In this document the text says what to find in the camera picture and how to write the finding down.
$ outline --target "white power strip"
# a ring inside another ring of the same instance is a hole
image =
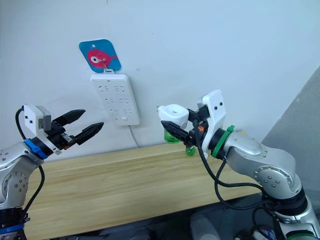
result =
[[[134,94],[126,75],[97,73],[93,74],[90,80],[116,125],[128,126],[140,123]]]

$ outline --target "blue ring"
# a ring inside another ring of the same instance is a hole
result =
[[[8,234],[12,232],[17,232],[20,229],[23,229],[25,227],[24,224],[19,224],[19,225],[14,225],[6,228],[1,228],[0,229],[0,234]]]
[[[38,154],[42,159],[46,159],[48,156],[42,151],[40,147],[35,145],[30,139],[25,139],[24,143],[27,144],[30,148],[31,151],[35,154]]]

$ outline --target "wooden tabletop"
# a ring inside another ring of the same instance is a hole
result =
[[[208,162],[217,172],[221,161]],[[162,144],[43,164],[45,183],[25,224],[30,240],[99,230],[218,201],[198,154]],[[252,182],[225,167],[221,180]],[[40,182],[30,177],[27,200]],[[253,187],[220,187],[225,199],[257,193]]]

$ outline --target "white wall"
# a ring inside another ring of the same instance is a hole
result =
[[[96,100],[79,42],[113,43],[136,95],[141,146],[164,142],[157,105],[195,109],[215,89],[224,95],[225,126],[262,140],[320,64],[317,0],[1,0],[0,8],[0,147],[21,139],[14,114],[25,103],[53,118],[86,109],[69,134],[105,122],[51,160],[135,147]]]

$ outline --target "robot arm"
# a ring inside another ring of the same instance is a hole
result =
[[[158,114],[163,127],[188,148],[201,146],[199,151],[205,158],[211,154],[215,158],[226,159],[235,172],[256,180],[263,187],[264,197],[275,206],[272,213],[286,239],[301,235],[306,237],[301,239],[308,239],[308,236],[319,238],[319,223],[296,175],[293,156],[234,132],[234,126],[223,130],[226,111],[220,90],[202,97],[198,107],[197,111],[192,111],[171,104],[160,106]],[[184,130],[186,120],[194,123],[189,132]],[[197,133],[200,133],[200,145],[196,141]]]
[[[26,239],[23,228],[29,220],[25,203],[31,173],[48,156],[61,154],[74,144],[81,145],[100,131],[103,122],[92,124],[76,136],[67,135],[64,125],[81,117],[85,110],[72,110],[51,121],[51,114],[42,106],[24,105],[25,125],[35,134],[0,151],[0,239]]]

